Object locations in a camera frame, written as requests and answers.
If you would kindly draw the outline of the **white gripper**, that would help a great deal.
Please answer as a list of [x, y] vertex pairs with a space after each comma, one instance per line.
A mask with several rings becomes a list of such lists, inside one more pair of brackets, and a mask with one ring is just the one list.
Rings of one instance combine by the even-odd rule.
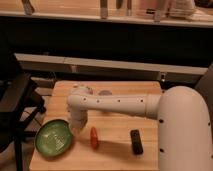
[[69, 123], [72, 129], [82, 130], [88, 121], [86, 110], [69, 109]]

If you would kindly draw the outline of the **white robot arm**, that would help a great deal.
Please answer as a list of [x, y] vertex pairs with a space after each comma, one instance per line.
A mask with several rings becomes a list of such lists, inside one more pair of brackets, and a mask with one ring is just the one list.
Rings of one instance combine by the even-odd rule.
[[71, 128], [82, 130], [90, 110], [158, 121], [160, 171], [213, 171], [213, 138], [208, 106], [194, 89], [176, 86], [162, 94], [94, 95], [87, 86], [67, 98]]

